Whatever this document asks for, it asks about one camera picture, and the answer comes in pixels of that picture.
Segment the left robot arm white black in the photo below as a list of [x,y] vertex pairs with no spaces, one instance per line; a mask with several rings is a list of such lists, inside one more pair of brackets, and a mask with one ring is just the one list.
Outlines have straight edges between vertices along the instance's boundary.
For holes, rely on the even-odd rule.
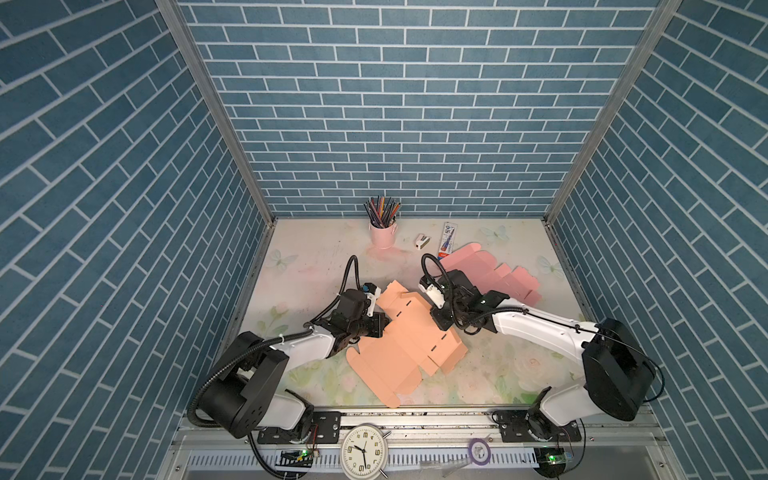
[[289,442],[305,440],[313,429],[314,406],[294,392],[278,392],[284,374],[331,358],[363,337],[381,337],[389,319],[376,309],[380,296],[379,287],[366,283],[338,294],[301,332],[272,339],[239,334],[192,398],[188,420],[202,428],[221,427],[235,438],[276,429]]

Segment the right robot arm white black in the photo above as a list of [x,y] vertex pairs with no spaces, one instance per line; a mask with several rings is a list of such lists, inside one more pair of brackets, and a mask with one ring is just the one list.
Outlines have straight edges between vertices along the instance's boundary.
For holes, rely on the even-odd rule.
[[419,287],[433,303],[430,314],[442,330],[456,326],[468,335],[487,330],[513,336],[581,363],[582,373],[571,384],[544,387],[526,412],[528,429],[537,438],[548,440],[571,422],[599,413],[632,421],[661,378],[629,329],[614,319],[581,323],[495,290],[482,294],[459,270],[439,277],[426,272]]

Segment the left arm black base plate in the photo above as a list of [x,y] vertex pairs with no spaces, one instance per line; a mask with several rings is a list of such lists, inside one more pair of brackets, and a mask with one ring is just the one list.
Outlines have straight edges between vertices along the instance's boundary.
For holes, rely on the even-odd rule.
[[340,411],[314,411],[311,416],[305,414],[290,430],[277,427],[259,429],[257,442],[262,445],[336,444],[341,417]]

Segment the orange paper box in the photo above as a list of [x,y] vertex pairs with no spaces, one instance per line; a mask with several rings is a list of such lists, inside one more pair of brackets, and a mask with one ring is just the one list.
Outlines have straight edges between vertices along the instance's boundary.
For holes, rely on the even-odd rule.
[[450,373],[468,353],[455,329],[441,330],[431,305],[420,293],[391,282],[377,300],[391,322],[379,338],[363,337],[346,351],[352,370],[389,408],[401,405],[422,382],[422,375]]

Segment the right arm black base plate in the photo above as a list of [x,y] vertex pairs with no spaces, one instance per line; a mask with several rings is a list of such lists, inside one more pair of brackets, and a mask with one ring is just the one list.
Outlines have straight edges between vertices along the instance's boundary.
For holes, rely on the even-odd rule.
[[572,442],[582,440],[580,423],[571,421],[558,426],[539,412],[522,409],[502,409],[491,413],[491,420],[498,426],[505,443]]

